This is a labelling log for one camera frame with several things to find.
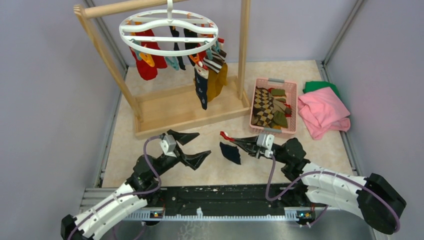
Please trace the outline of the navy blue sock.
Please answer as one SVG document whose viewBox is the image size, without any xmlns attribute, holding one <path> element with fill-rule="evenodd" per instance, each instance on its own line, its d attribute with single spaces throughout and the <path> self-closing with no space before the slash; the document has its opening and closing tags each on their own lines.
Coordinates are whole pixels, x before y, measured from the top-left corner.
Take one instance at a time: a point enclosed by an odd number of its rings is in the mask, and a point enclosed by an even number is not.
<svg viewBox="0 0 424 240">
<path fill-rule="evenodd" d="M 222 155 L 229 161 L 241 165 L 241 155 L 238 147 L 234 144 L 235 139 L 228 136 L 228 134 L 225 131 L 220 131 L 220 136 L 226 140 L 227 142 L 231 143 L 223 143 L 222 141 L 219 143 L 219 147 L 221 150 Z"/>
</svg>

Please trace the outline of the navy sock red cuff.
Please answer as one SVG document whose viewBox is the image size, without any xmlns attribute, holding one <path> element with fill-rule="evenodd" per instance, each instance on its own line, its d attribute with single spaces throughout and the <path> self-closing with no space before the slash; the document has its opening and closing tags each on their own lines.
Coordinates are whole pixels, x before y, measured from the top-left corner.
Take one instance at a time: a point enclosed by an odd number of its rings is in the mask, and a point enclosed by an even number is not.
<svg viewBox="0 0 424 240">
<path fill-rule="evenodd" d="M 208 108 L 208 77 L 209 71 L 196 64 L 194 67 L 195 92 L 203 110 Z"/>
</svg>

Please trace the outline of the mustard sock striped cuff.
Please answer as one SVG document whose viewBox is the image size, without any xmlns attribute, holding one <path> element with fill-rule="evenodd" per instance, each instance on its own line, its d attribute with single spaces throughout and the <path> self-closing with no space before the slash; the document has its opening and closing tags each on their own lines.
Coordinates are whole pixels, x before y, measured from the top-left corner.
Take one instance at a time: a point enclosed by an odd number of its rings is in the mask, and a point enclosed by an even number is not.
<svg viewBox="0 0 424 240">
<path fill-rule="evenodd" d="M 208 67 L 208 84 L 207 84 L 207 100 L 208 103 L 216 98 L 216 80 L 219 72 L 219 65 L 216 58 L 213 60 L 204 60 L 203 64 Z"/>
</svg>

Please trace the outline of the white round clip hanger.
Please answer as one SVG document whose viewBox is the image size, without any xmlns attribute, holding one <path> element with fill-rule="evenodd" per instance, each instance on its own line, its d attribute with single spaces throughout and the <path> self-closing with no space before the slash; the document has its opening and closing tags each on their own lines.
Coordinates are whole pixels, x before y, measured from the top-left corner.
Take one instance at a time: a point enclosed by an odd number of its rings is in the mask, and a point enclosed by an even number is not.
<svg viewBox="0 0 424 240">
<path fill-rule="evenodd" d="M 152 30 L 154 36 L 132 35 L 147 30 Z M 179 57 L 210 48 L 219 38 L 219 28 L 206 16 L 174 9 L 174 3 L 169 0 L 166 9 L 147 10 L 127 17 L 119 25 L 119 36 L 138 53 Z M 142 46 L 141 42 L 156 42 L 160 49 Z"/>
</svg>

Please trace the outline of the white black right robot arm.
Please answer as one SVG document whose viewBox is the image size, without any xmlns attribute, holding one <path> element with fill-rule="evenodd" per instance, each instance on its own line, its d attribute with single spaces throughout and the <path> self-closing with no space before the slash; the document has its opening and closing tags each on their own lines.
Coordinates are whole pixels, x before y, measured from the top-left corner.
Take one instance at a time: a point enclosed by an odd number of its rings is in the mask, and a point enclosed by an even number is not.
<svg viewBox="0 0 424 240">
<path fill-rule="evenodd" d="M 376 173 L 368 177 L 348 175 L 319 166 L 306 159 L 306 152 L 295 137 L 281 145 L 274 142 L 274 135 L 266 133 L 244 138 L 224 135 L 223 138 L 252 157 L 272 160 L 265 188 L 268 201 L 282 198 L 297 185 L 300 188 L 293 192 L 293 200 L 299 206 L 311 202 L 337 207 L 386 235 L 400 230 L 400 218 L 407 203 L 383 176 Z M 270 196 L 276 163 L 284 164 L 281 172 L 291 183 L 281 193 Z"/>
</svg>

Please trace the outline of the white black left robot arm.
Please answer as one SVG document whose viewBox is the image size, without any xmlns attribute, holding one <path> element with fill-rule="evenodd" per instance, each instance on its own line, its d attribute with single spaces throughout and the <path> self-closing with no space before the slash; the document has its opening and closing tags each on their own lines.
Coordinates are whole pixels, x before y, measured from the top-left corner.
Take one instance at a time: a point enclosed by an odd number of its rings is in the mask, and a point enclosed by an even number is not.
<svg viewBox="0 0 424 240">
<path fill-rule="evenodd" d="M 211 154 L 210 150 L 185 154 L 182 146 L 200 135 L 168 130 L 148 138 L 143 154 L 124 183 L 99 203 L 78 215 L 66 215 L 61 220 L 60 235 L 64 240 L 99 240 L 128 215 L 160 202 L 160 176 L 182 163 L 197 170 Z"/>
</svg>

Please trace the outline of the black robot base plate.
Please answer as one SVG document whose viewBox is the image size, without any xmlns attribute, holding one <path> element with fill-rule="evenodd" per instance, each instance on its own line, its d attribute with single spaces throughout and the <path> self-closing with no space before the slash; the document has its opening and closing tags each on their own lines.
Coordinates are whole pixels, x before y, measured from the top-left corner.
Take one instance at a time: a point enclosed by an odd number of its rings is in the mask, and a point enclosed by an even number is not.
<svg viewBox="0 0 424 240">
<path fill-rule="evenodd" d="M 147 210 L 163 210 L 166 217 L 268 217 L 284 216 L 289 210 L 316 210 L 305 187 L 291 187 L 274 201 L 266 199 L 265 184 L 167 186 L 147 199 Z"/>
</svg>

